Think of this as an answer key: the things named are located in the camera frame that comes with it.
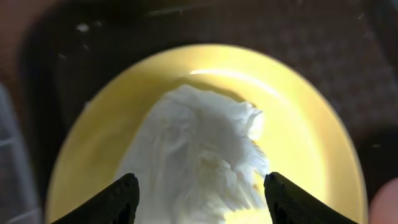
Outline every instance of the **gray plastic container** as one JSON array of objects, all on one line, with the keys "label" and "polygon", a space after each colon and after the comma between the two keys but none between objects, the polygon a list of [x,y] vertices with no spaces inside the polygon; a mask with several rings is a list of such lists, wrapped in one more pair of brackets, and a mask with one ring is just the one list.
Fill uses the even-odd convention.
[{"label": "gray plastic container", "polygon": [[12,103],[0,84],[0,223],[39,224],[42,212]]}]

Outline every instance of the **pink object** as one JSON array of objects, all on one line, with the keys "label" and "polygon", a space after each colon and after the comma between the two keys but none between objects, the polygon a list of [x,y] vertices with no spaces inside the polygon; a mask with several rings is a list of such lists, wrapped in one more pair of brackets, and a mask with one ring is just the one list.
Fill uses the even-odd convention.
[{"label": "pink object", "polygon": [[369,224],[398,223],[398,178],[386,183],[373,198]]}]

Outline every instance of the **crumpled white napkin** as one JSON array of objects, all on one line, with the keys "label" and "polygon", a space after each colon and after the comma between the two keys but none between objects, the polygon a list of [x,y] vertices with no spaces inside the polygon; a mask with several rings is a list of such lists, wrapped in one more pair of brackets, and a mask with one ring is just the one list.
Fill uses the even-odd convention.
[{"label": "crumpled white napkin", "polygon": [[223,214],[264,208],[254,173],[268,159],[253,140],[264,117],[238,103],[188,85],[166,93],[149,111],[115,179],[139,181],[136,223],[223,223]]}]

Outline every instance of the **dark table surface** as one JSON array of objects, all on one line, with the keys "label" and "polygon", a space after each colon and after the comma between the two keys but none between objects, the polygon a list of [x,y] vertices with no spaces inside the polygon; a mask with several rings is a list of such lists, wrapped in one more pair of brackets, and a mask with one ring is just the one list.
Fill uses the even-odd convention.
[{"label": "dark table surface", "polygon": [[[15,7],[25,15],[16,25],[1,19],[8,33],[0,40],[7,46],[0,47],[0,78],[30,142],[43,198],[59,147],[84,104],[131,64],[179,45],[239,45],[286,63],[320,90],[357,146],[368,132],[398,123],[394,62],[373,26],[377,15],[364,2],[69,1],[36,24],[25,44],[22,33],[54,1],[41,7],[5,2],[5,17]],[[88,32],[76,29],[82,23]]]}]

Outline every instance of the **plate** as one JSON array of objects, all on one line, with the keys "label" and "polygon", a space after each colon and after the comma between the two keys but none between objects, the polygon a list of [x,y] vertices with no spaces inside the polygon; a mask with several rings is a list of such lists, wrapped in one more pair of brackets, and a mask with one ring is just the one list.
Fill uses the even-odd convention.
[{"label": "plate", "polygon": [[[271,171],[344,216],[367,223],[366,190],[355,148],[332,107],[297,72],[258,52],[189,45],[153,55],[123,71],[84,109],[58,155],[46,221],[77,208],[112,183],[146,113],[182,84],[248,101],[264,111],[256,143]],[[268,211],[228,214],[227,223],[271,223]]]}]

